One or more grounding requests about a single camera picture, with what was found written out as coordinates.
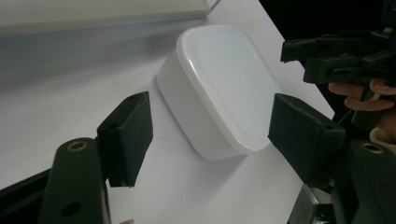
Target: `white plastic container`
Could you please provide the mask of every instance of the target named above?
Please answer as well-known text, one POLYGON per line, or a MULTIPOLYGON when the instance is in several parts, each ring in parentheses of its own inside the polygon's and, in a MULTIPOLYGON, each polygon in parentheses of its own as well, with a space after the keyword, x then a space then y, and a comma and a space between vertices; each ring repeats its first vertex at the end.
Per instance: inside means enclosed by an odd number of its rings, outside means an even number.
POLYGON ((196 151, 210 160, 263 150, 281 92, 250 38, 233 25, 192 28, 177 41, 158 86, 196 151))

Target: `translucent lid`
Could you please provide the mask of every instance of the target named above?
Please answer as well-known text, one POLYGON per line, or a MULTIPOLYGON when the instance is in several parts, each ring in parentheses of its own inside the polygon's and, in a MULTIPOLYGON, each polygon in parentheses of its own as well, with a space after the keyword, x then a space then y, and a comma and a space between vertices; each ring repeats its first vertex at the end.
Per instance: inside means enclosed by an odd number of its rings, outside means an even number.
POLYGON ((230 145, 241 153, 263 149, 281 90, 250 38, 232 25, 192 28, 178 39, 177 56, 230 145))

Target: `human finger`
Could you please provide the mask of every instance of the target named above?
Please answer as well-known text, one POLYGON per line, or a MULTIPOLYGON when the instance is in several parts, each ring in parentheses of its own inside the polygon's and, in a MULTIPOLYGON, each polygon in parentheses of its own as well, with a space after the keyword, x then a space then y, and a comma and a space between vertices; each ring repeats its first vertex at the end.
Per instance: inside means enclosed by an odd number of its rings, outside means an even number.
POLYGON ((344 105, 353 110, 377 111, 391 108, 394 106, 394 103, 392 101, 382 99, 360 101, 355 97, 347 97, 344 101, 344 105))
POLYGON ((370 81, 370 89, 381 95, 396 95, 396 88, 385 85, 384 79, 372 78, 370 81))
POLYGON ((350 84, 350 83, 330 83, 329 91, 338 95, 345 95, 354 98, 361 98, 363 86, 350 84))

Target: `white surface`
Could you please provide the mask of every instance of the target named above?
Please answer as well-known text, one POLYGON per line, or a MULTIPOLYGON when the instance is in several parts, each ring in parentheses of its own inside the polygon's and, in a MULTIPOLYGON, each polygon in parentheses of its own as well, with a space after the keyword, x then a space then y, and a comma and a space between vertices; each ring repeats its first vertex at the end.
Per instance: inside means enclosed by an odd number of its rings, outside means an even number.
POLYGON ((302 182, 272 145, 207 161, 189 144, 155 77, 186 29, 244 29, 286 94, 332 111, 257 0, 221 1, 206 19, 0 38, 0 189, 51 167, 56 148, 95 129, 127 96, 150 92, 154 138, 134 189, 109 189, 113 223, 286 223, 302 182))
POLYGON ((219 160, 270 144, 272 103, 280 88, 243 30, 233 25, 191 28, 166 63, 159 73, 160 90, 201 155, 219 160))
POLYGON ((0 36, 206 16, 210 10, 206 0, 0 0, 0 36))

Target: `white tabletop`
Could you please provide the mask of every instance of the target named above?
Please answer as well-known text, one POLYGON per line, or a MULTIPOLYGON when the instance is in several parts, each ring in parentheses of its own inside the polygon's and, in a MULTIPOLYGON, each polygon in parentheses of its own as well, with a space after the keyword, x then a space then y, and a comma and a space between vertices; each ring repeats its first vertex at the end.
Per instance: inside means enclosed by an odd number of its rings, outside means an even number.
POLYGON ((332 111, 257 0, 223 0, 196 20, 0 38, 0 189, 51 167, 62 143, 96 136, 127 96, 149 91, 154 138, 133 189, 108 189, 113 223, 286 223, 302 182, 273 146, 222 161, 191 147, 155 77, 186 29, 233 24, 253 40, 283 92, 332 111))

